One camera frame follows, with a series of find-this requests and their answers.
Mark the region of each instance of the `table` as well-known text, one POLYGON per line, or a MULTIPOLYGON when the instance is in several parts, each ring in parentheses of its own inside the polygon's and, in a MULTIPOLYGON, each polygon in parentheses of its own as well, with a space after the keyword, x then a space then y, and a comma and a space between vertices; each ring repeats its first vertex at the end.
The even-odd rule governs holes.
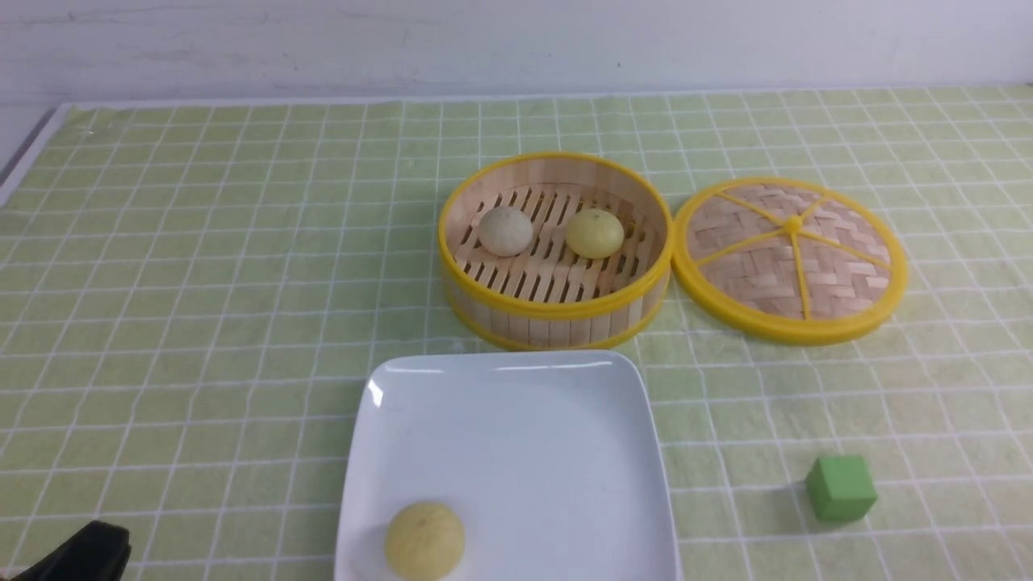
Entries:
POLYGON ((332 578, 354 412, 387 359, 477 353, 434 216, 521 151, 604 155, 677 209, 777 174, 898 233, 878 332, 744 338, 672 285, 618 347, 653 401, 689 579, 1033 575, 1033 89, 72 110, 0 212, 0 568, 93 517, 126 578, 332 578), (869 517, 814 521, 820 454, 869 517))

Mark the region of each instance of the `green block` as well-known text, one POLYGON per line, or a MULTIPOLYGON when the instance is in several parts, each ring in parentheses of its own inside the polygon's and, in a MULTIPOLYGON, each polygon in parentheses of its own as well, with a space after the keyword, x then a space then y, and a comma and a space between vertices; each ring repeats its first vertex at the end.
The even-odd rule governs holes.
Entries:
POLYGON ((820 521, 847 522, 865 518, 879 497, 860 456, 823 456, 807 475, 807 495, 820 521))

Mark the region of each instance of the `bamboo steamer lid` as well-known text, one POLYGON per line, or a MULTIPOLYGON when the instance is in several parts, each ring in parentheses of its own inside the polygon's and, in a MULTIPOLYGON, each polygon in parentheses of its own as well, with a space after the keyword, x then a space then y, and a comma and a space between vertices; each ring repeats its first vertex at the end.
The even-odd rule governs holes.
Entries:
POLYGON ((715 317, 775 341, 827 344, 869 333, 907 286, 893 232, 852 200, 781 178, 718 184, 675 219, 675 271, 715 317))

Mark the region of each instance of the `steamer basket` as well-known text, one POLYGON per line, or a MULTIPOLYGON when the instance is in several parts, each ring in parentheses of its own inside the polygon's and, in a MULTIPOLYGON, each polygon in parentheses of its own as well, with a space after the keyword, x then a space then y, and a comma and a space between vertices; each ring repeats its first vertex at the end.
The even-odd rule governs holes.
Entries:
POLYGON ((611 161, 572 153, 522 155, 481 170, 452 192, 438 222, 445 294, 457 316, 509 349, 605 348, 656 314, 670 278, 674 231, 663 198, 611 161), (480 247, 488 211, 520 208, 534 240, 516 256, 480 247), (602 208, 625 226, 613 256, 590 261, 564 244, 580 210, 602 208))
POLYGON ((907 286, 894 236, 856 202, 815 184, 747 178, 710 187, 675 220, 675 271, 716 318, 802 345, 879 327, 907 286))

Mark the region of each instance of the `square plate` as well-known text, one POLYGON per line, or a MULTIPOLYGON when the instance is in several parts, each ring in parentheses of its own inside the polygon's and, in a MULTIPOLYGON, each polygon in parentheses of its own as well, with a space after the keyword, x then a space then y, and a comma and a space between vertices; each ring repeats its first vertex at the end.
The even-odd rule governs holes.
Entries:
POLYGON ((653 416, 613 351, 396 359, 363 394, 336 581, 397 580, 387 524, 451 507, 466 552, 445 581, 677 581, 678 544, 653 416))

